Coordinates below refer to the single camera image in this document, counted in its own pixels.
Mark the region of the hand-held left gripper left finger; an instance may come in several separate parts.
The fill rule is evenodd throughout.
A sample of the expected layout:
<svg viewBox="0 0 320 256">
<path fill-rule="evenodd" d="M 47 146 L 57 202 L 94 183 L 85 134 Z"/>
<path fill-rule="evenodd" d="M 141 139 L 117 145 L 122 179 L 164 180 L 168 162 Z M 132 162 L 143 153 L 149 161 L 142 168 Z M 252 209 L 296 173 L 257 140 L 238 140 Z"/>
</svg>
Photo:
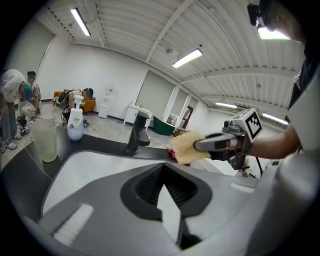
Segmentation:
<svg viewBox="0 0 320 256">
<path fill-rule="evenodd" d="M 96 179 L 53 206 L 38 224 L 87 256 L 175 256 L 181 250 L 162 222 L 139 218 L 121 199 L 128 180 L 162 166 L 155 163 Z"/>
</svg>

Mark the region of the person's right hand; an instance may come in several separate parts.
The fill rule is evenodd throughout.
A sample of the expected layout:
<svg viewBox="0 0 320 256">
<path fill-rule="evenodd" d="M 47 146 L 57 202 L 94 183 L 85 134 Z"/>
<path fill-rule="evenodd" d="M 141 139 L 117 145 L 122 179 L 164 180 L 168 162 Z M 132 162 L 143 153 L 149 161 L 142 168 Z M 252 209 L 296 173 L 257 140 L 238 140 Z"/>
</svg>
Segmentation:
<svg viewBox="0 0 320 256">
<path fill-rule="evenodd" d="M 247 135 L 239 136 L 235 150 L 242 155 L 248 155 L 252 147 L 252 143 Z"/>
</svg>

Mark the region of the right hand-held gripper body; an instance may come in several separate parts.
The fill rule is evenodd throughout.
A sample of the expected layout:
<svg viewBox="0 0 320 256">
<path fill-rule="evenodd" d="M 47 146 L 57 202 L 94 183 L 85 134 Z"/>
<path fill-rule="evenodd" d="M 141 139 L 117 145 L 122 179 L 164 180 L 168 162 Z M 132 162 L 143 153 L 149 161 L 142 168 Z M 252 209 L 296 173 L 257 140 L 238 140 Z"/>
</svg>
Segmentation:
<svg viewBox="0 0 320 256">
<path fill-rule="evenodd" d="M 236 135 L 236 143 L 231 142 L 231 145 L 228 143 L 228 150 L 235 151 L 235 155 L 228 161 L 234 170 L 240 170 L 245 167 L 246 157 L 246 155 L 236 151 L 237 138 L 239 136 L 248 136 L 253 145 L 254 140 L 261 133 L 262 128 L 259 115 L 255 108 L 244 109 L 224 122 L 222 131 Z"/>
</svg>

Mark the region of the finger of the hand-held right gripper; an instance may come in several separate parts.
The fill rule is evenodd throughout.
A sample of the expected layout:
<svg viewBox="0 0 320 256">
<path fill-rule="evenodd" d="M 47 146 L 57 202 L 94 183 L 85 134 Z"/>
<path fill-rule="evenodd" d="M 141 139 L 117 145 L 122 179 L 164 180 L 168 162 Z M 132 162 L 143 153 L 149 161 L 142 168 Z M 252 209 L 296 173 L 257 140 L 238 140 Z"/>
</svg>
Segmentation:
<svg viewBox="0 0 320 256">
<path fill-rule="evenodd" d="M 231 142 L 237 143 L 237 136 L 227 132 L 214 132 L 205 136 L 204 139 L 197 140 L 193 146 L 198 151 L 222 152 L 229 149 Z"/>
<path fill-rule="evenodd" d="M 211 160 L 218 160 L 218 161 L 230 161 L 230 158 L 235 156 L 234 150 L 223 150 L 223 151 L 211 151 L 210 152 L 210 159 Z"/>
</svg>

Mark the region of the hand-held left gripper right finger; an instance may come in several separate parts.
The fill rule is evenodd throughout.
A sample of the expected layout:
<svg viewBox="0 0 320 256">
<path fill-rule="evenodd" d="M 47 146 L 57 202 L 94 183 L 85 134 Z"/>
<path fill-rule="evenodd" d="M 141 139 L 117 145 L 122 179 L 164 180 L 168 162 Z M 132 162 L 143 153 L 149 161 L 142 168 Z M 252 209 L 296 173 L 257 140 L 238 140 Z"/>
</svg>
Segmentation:
<svg viewBox="0 0 320 256">
<path fill-rule="evenodd" d="M 163 165 L 181 217 L 173 256 L 248 256 L 261 180 Z"/>
</svg>

